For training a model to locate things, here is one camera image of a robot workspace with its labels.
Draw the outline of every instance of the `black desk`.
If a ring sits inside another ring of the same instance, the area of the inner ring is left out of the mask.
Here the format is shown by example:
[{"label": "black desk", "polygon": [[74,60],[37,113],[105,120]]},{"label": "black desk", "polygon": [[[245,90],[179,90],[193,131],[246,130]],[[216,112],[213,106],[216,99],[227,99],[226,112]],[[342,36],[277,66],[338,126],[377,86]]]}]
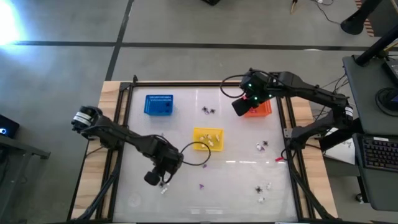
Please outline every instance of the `black desk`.
[{"label": "black desk", "polygon": [[[7,223],[9,207],[16,196],[16,188],[21,182],[30,158],[38,155],[41,159],[48,159],[50,153],[4,136],[0,136],[0,146],[10,150],[8,171],[0,185],[0,223]],[[4,164],[0,166],[0,175],[4,166]]]},{"label": "black desk", "polygon": [[[361,126],[364,134],[398,136],[398,118],[384,114],[374,100],[380,89],[395,87],[382,68],[384,60],[375,58],[369,65],[361,67],[354,62],[353,57],[345,57],[343,63],[360,120],[354,132]],[[372,208],[398,211],[398,173],[364,169],[360,163],[359,173],[363,181],[363,193]]]}]

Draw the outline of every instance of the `orange basket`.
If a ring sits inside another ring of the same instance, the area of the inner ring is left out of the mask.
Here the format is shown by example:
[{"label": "orange basket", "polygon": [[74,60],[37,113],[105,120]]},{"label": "orange basket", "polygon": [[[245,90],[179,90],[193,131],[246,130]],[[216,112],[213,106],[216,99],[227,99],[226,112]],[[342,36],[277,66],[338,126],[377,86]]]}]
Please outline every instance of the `orange basket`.
[{"label": "orange basket", "polygon": [[267,100],[260,104],[257,108],[250,108],[248,112],[244,114],[245,117],[253,117],[253,116],[267,116],[272,113],[271,109],[271,101]]}]

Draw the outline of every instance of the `small toy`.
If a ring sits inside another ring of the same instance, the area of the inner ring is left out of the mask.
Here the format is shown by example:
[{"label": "small toy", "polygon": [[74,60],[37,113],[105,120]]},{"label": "small toy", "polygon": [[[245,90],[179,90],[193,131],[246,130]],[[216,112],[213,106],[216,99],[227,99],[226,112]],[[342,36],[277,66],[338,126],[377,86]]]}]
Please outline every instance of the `small toy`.
[{"label": "small toy", "polygon": [[259,203],[264,203],[265,200],[266,200],[265,197],[261,197],[261,198],[259,198],[258,202],[259,202]]},{"label": "small toy", "polygon": [[167,187],[165,187],[160,193],[164,194],[167,191]]},{"label": "small toy", "polygon": [[266,149],[264,149],[264,147],[262,147],[262,146],[260,146],[260,144],[259,143],[257,143],[257,150],[258,151],[265,151]]},{"label": "small toy", "polygon": [[257,186],[257,187],[256,187],[256,192],[257,192],[257,194],[259,194],[259,193],[261,193],[261,192],[262,192],[262,189],[261,189],[261,187],[260,187],[260,186]]},{"label": "small toy", "polygon": [[270,190],[271,189],[271,182],[269,182],[268,184],[267,184],[267,190]]}]

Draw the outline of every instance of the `white paper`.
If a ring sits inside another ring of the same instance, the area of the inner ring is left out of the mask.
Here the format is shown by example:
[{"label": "white paper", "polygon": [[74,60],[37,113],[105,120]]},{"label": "white paper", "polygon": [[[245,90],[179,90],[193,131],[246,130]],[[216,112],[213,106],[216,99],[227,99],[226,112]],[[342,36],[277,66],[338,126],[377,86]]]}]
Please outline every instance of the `white paper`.
[{"label": "white paper", "polygon": [[[337,130],[337,128],[332,128],[326,135],[329,135]],[[327,150],[325,156],[355,165],[355,146],[353,139],[351,138]]]}]

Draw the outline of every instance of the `desk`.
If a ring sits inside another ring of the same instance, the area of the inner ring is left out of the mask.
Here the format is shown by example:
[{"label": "desk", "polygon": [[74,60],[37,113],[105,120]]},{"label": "desk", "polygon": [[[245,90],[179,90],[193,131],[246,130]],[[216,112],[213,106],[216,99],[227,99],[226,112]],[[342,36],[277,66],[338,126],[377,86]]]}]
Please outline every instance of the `desk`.
[{"label": "desk", "polygon": [[[99,99],[98,107],[103,110],[103,114],[110,118],[114,117],[116,102],[118,100],[119,87],[122,82],[104,82],[101,97]],[[283,107],[285,108],[286,123],[289,127],[290,121],[288,119],[287,105],[284,100]],[[301,98],[292,98],[293,111],[297,126],[305,126],[313,122],[312,112],[309,102]],[[122,110],[119,120],[123,120],[124,108],[126,107],[126,97],[122,100]],[[309,141],[310,144],[318,143],[314,140]],[[98,141],[89,143],[87,152],[93,151],[100,146]],[[327,209],[327,211],[337,217],[336,207],[330,189],[329,179],[326,173],[325,163],[323,161],[322,152],[319,149],[306,147],[303,152],[305,167],[308,176],[308,182],[312,192],[315,194],[320,203]],[[106,160],[107,149],[99,150],[91,154],[85,160],[81,170],[81,176],[78,181],[75,196],[71,205],[69,218],[79,217],[92,202],[97,195],[103,178],[104,164]],[[107,216],[110,191],[105,197],[103,217]],[[303,208],[304,217],[308,216],[308,211],[305,205],[305,197],[300,193],[300,201]]]}]

